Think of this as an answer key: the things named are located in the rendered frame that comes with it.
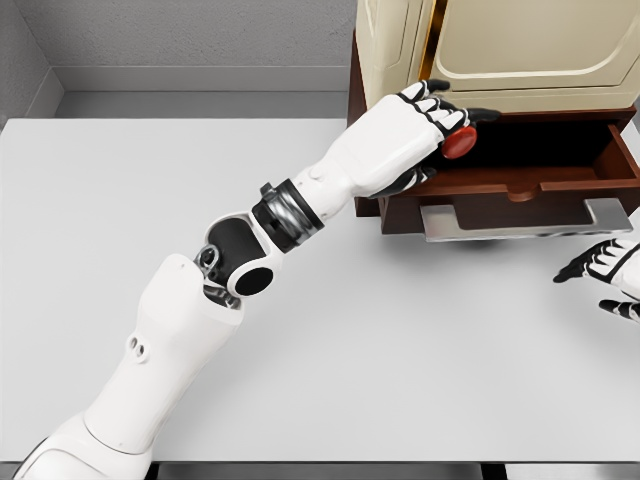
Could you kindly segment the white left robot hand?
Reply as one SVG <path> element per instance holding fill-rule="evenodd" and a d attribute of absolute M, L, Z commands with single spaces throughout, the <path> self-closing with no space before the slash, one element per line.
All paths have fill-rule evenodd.
<path fill-rule="evenodd" d="M 383 97 L 334 142 L 340 186 L 348 198 L 378 198 L 435 176 L 427 158 L 465 127 L 492 122 L 496 110 L 461 108 L 438 95 L 444 80 L 421 80 Z"/>

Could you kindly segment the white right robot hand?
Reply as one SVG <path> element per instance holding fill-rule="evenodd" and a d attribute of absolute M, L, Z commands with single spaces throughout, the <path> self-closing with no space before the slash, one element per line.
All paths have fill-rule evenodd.
<path fill-rule="evenodd" d="M 592 278 L 618 288 L 631 301 L 603 299 L 598 307 L 640 325 L 640 242 L 621 238 L 599 242 L 570 260 L 553 282 L 574 278 Z"/>

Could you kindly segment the cream cabinet door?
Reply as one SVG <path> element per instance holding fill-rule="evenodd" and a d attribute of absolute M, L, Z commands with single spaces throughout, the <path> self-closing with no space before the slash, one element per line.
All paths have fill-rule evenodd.
<path fill-rule="evenodd" d="M 618 109 L 640 97 L 640 0 L 436 0 L 422 78 L 458 106 Z"/>

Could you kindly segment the brown and cream cabinet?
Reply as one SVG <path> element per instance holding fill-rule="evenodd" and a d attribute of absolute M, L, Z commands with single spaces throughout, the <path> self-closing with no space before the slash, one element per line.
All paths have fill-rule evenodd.
<path fill-rule="evenodd" d="M 422 78 L 427 36 L 436 17 L 436 0 L 358 0 L 355 30 L 356 54 L 352 61 L 349 116 L 358 118 L 383 96 L 402 90 Z M 561 114 L 632 109 L 501 112 L 505 114 Z M 380 200 L 360 200 L 361 216 L 380 214 Z"/>

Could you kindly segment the red round switch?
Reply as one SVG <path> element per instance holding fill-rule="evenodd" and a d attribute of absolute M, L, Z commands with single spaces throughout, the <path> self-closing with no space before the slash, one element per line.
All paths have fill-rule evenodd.
<path fill-rule="evenodd" d="M 456 130 L 442 143 L 442 156 L 453 160 L 466 155 L 476 144 L 477 137 L 477 130 L 473 126 L 466 126 Z"/>

